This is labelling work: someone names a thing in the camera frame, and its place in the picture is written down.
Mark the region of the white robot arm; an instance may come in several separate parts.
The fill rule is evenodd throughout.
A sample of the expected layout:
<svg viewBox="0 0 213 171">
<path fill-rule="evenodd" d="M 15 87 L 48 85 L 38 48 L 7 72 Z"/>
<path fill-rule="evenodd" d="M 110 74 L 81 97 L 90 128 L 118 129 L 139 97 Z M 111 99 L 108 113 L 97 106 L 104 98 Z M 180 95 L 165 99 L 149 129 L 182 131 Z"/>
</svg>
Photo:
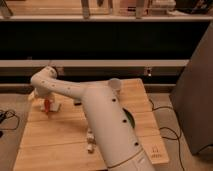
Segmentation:
<svg viewBox="0 0 213 171">
<path fill-rule="evenodd" d="M 30 82 L 40 98 L 55 92 L 81 102 L 108 171 L 155 171 L 111 87 L 58 80 L 51 66 L 35 73 Z"/>
</svg>

